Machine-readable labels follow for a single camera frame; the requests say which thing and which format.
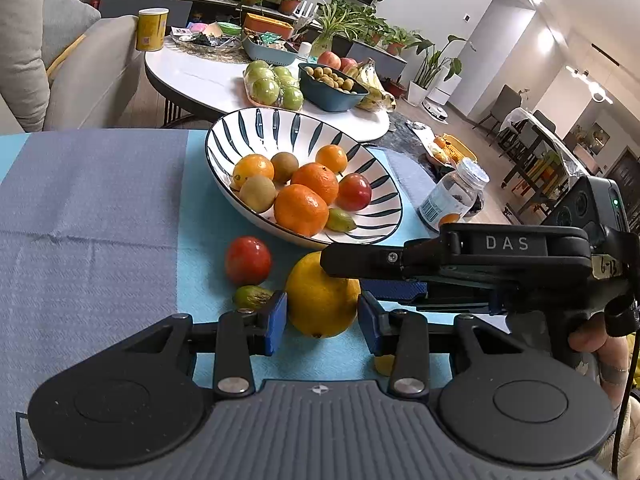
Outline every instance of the linear chandelier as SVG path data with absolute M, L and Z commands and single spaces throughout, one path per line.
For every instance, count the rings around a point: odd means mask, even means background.
M 594 101 L 596 101 L 597 103 L 602 103 L 602 102 L 606 101 L 610 105 L 613 104 L 613 101 L 611 100 L 611 98 L 609 96 L 607 96 L 607 93 L 605 92 L 605 89 L 602 86 L 600 86 L 597 81 L 590 81 L 589 80 L 589 71 L 588 70 L 585 70 L 584 72 L 580 73 L 580 71 L 577 68 L 572 68 L 572 67 L 570 67 L 568 65 L 565 68 L 569 72 L 571 72 L 572 76 L 574 76 L 575 78 L 579 79 L 580 81 L 582 81 L 583 83 L 585 83 L 585 85 L 587 85 L 589 87 L 589 92 L 591 92 L 591 98 Z

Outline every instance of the gray pillow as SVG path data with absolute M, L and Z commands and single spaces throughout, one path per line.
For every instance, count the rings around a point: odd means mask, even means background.
M 42 1 L 0 0 L 0 95 L 27 132 L 42 129 L 49 104 Z
M 49 68 L 65 49 L 100 19 L 100 12 L 80 0 L 44 0 L 42 60 Z

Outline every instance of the white oval table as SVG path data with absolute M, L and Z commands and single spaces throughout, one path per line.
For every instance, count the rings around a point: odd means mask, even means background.
M 289 66 L 298 76 L 297 60 Z M 246 64 L 222 63 L 192 56 L 178 49 L 173 41 L 165 38 L 164 47 L 145 54 L 145 71 L 151 85 L 158 93 L 198 118 L 210 122 L 220 116 L 252 106 L 246 97 L 242 72 Z M 382 137 L 389 129 L 386 111 L 367 112 L 352 108 L 346 112 L 325 112 L 305 100 L 302 114 L 316 118 L 353 137 L 366 142 Z

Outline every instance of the yellow can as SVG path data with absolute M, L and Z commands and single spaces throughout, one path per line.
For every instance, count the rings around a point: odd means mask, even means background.
M 164 41 L 164 29 L 169 9 L 141 9 L 138 11 L 136 49 L 143 52 L 160 50 Z

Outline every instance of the basket of kiwis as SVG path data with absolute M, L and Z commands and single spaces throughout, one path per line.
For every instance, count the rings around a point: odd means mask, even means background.
M 369 91 L 355 79 L 326 65 L 300 63 L 300 90 L 325 112 L 345 112 Z

